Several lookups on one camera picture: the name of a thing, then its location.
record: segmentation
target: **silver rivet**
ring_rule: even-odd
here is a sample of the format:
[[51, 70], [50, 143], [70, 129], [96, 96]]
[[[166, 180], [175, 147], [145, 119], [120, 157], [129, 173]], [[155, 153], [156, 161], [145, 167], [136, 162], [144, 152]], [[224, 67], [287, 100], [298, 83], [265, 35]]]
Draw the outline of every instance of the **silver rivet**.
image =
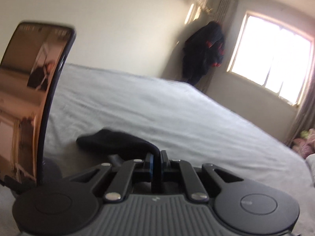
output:
[[121, 195], [119, 193], [107, 193], [105, 195], [105, 198], [107, 200], [112, 200], [112, 201], [115, 201], [115, 200], [119, 200], [121, 199]]
[[194, 193], [191, 195], [194, 200], [205, 200], [208, 196], [204, 193]]

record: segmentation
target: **dark jacket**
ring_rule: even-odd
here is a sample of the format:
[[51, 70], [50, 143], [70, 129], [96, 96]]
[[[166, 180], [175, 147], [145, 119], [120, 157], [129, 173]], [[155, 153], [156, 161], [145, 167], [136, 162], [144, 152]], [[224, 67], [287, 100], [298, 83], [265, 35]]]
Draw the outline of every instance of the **dark jacket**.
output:
[[40, 90], [46, 91], [48, 87], [48, 79], [45, 78], [45, 72], [43, 67], [37, 67], [28, 78], [28, 87], [32, 87], [36, 89], [38, 86], [41, 85]]
[[195, 85], [210, 67], [221, 65], [224, 55], [224, 36], [218, 23], [211, 21], [199, 29], [184, 46], [183, 77]]

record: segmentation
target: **window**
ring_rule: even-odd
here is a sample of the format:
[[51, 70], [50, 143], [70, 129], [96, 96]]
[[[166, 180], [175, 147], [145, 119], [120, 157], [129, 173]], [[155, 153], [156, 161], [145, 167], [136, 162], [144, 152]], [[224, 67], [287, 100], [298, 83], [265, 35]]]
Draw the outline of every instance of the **window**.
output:
[[292, 29], [247, 14], [228, 71], [290, 104], [298, 103], [312, 60], [313, 40]]

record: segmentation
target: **white bedsheet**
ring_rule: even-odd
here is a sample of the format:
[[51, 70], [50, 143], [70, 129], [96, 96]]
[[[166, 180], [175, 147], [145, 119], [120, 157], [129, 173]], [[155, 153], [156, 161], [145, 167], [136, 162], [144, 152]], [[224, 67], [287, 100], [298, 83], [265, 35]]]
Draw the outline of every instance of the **white bedsheet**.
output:
[[[141, 137], [172, 159], [211, 162], [283, 190], [300, 204], [295, 234], [315, 234], [315, 188], [305, 161], [252, 123], [185, 83], [66, 64], [49, 115], [46, 157], [64, 176], [101, 163], [76, 138], [101, 128]], [[17, 232], [0, 187], [0, 235]]]

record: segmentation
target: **stuffed animal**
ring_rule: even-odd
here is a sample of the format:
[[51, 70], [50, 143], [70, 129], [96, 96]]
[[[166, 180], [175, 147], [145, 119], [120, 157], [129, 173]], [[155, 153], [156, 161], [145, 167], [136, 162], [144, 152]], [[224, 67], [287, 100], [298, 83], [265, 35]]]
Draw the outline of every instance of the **stuffed animal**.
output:
[[308, 131], [308, 137], [306, 143], [309, 144], [313, 149], [315, 148], [315, 129], [310, 129]]
[[293, 143], [294, 146], [292, 149], [303, 159], [306, 159], [307, 156], [314, 154], [314, 150], [306, 143], [305, 139], [296, 138], [293, 140]]

